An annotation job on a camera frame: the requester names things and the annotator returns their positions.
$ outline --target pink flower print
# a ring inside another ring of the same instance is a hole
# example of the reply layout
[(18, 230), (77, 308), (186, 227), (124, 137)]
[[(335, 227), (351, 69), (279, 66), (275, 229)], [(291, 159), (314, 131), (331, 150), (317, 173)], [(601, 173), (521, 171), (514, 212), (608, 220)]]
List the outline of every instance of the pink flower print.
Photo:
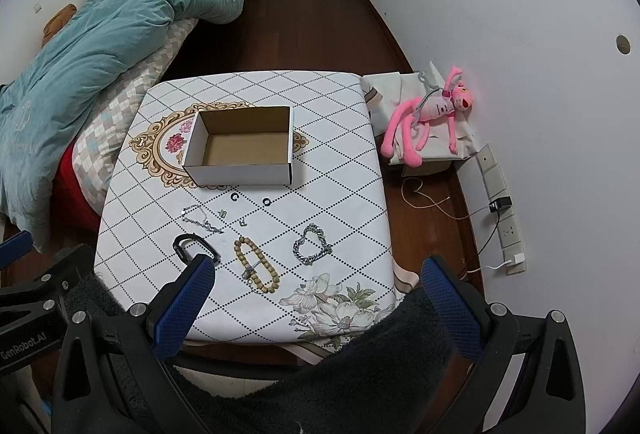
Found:
[(190, 133), (191, 127), (193, 127), (193, 118), (180, 125), (180, 132), (184, 132), (185, 134)]
[(187, 143), (187, 141), (184, 140), (182, 134), (174, 134), (169, 138), (169, 141), (167, 141), (166, 149), (169, 150), (171, 154), (175, 154), (185, 143)]

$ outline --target cardboard box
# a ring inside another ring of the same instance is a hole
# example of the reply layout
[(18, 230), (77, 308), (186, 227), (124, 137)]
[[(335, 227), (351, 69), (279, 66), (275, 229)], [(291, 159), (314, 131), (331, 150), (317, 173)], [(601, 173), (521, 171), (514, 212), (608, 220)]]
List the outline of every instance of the cardboard box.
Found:
[(202, 110), (196, 114), (182, 166), (199, 187), (290, 185), (293, 108)]

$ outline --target black fuzzy fabric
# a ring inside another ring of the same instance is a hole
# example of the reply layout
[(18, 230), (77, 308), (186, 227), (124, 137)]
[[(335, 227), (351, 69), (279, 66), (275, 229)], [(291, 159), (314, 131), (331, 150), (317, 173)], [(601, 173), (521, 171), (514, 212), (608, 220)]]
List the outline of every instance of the black fuzzy fabric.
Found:
[[(78, 309), (94, 317), (123, 312), (95, 277), (71, 293), (70, 314)], [(424, 291), (417, 289), (339, 353), (244, 398), (212, 396), (171, 372), (216, 434), (409, 434), (420, 424), (451, 352), (449, 334)], [(141, 419), (142, 397), (127, 372), (119, 368), (118, 377)]]

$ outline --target wooden floor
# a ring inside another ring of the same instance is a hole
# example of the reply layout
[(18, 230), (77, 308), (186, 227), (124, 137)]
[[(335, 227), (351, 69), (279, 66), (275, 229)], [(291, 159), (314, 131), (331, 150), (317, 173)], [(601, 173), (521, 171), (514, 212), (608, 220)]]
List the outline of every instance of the wooden floor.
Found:
[[(379, 25), (367, 0), (246, 0), (238, 20), (226, 26), (200, 22), (185, 41), (164, 80), (243, 70), (312, 69), (373, 74), (400, 70), (408, 64)], [(456, 273), (463, 274), (465, 260), (477, 265), (473, 234), (468, 221), (454, 221), (437, 208), (415, 209), (401, 196), (402, 179), (397, 171), (384, 170), (386, 202), (392, 250), (398, 264), (418, 270), (432, 253), (441, 254)], [(466, 206), (453, 170), (423, 179), (422, 191), (443, 203), (445, 211), (466, 215)], [(416, 206), (430, 204), (413, 192), (417, 181), (408, 181), (405, 194)], [(52, 252), (74, 242), (95, 243), (95, 237), (77, 230), (57, 229), (46, 254), (35, 252), (14, 263), (3, 283), (28, 280), (47, 269)], [(481, 289), (481, 278), (472, 282)], [(199, 354), (256, 363), (292, 363), (282, 350), (239, 346), (198, 348)], [(55, 357), (38, 364), (44, 392), (50, 389)], [(452, 360), (447, 377), (430, 407), (423, 428), (432, 425), (450, 403), (466, 377), (468, 363)]]

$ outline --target pink panther plush toy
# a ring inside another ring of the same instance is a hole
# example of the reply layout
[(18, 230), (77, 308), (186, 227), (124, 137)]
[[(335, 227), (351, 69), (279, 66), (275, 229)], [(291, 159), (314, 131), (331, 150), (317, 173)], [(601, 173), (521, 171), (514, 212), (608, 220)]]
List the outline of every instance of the pink panther plush toy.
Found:
[[(386, 127), (385, 139), (382, 142), (382, 147), (380, 147), (380, 153), (385, 158), (390, 158), (394, 155), (396, 128), (401, 124), (402, 149), (404, 149), (402, 159), (404, 163), (410, 167), (419, 167), (422, 165), (422, 158), (415, 150), (422, 150), (427, 144), (429, 138), (429, 122), (446, 115), (447, 124), (449, 125), (449, 150), (452, 154), (457, 154), (456, 110), (466, 112), (471, 109), (474, 102), (473, 96), (466, 90), (465, 83), (460, 79), (461, 77), (462, 70), (457, 67), (451, 67), (451, 72), (449, 73), (449, 78), (447, 78), (444, 90), (429, 96), (417, 114), (415, 114), (416, 109), (424, 98), (414, 98), (402, 102), (394, 111), (391, 121), (389, 121), (389, 125)], [(411, 139), (411, 129), (414, 123), (421, 123), (424, 127), (422, 136), (418, 140), (415, 150)]]

